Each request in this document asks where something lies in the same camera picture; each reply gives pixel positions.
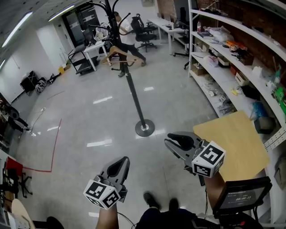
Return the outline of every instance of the metal pole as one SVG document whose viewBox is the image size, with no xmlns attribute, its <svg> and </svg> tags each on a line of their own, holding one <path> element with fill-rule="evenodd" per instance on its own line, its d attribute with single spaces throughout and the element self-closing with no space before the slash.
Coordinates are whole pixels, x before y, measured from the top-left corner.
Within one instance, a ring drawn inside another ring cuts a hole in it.
<svg viewBox="0 0 286 229">
<path fill-rule="evenodd" d="M 133 97 L 133 100 L 134 100 L 134 103 L 135 103 L 135 106 L 136 106 L 136 109 L 137 109 L 137 112 L 138 112 L 138 115 L 139 115 L 139 118 L 141 120 L 141 124 L 143 126 L 143 129 L 146 129 L 146 123 L 145 123 L 145 120 L 144 120 L 144 117 L 143 117 L 143 113 L 142 113 L 142 110 L 141 110 L 141 107 L 140 107 L 140 104 L 139 104 L 137 93 L 136 93 L 136 90 L 135 90 L 135 87 L 134 87 L 134 83 L 133 83 L 131 74 L 129 72 L 127 63 L 124 63 L 124 69 L 125 69 L 126 79 L 127 79 L 127 82 L 128 82 L 128 85 L 129 85 L 129 88 L 130 88 L 130 91 L 131 91 L 131 94 L 132 94 L 132 97 Z"/>
</svg>

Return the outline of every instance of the tiled floor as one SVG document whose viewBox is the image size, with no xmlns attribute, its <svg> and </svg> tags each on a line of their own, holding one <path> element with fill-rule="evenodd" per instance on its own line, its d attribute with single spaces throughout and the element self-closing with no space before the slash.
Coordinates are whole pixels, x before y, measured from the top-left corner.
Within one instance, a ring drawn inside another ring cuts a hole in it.
<svg viewBox="0 0 286 229">
<path fill-rule="evenodd" d="M 174 49 L 183 51 L 176 43 Z M 187 58 L 169 55 L 167 44 L 148 50 L 142 51 L 146 67 L 130 67 L 144 117 L 156 126 L 155 134 L 148 138 L 135 133 L 139 117 L 126 78 L 118 78 L 118 72 L 108 65 L 100 64 L 96 72 L 85 76 L 76 75 L 71 68 L 39 96 L 28 122 L 33 124 L 40 110 L 46 110 L 32 135 L 22 136 L 16 159 L 30 168 L 50 170 L 59 133 L 52 172 L 27 171 L 33 177 L 30 188 L 34 194 L 21 200 L 33 220 L 55 216 L 65 228 L 95 228 L 97 218 L 89 212 L 99 212 L 99 208 L 82 192 L 88 180 L 118 156 L 128 156 L 131 161 L 125 182 L 128 194 L 118 211 L 133 222 L 147 209 L 144 191 L 154 193 L 163 210 L 170 198 L 177 197 L 186 209 L 204 212 L 204 188 L 197 176 L 183 170 L 183 161 L 166 149 L 164 138 L 171 131 L 192 131 L 194 125 L 216 118 L 215 112 L 183 69 Z M 93 104 L 104 98 L 109 99 Z M 100 141 L 106 144 L 87 147 Z M 120 228 L 130 228 L 125 219 L 119 217 L 119 221 Z"/>
</svg>

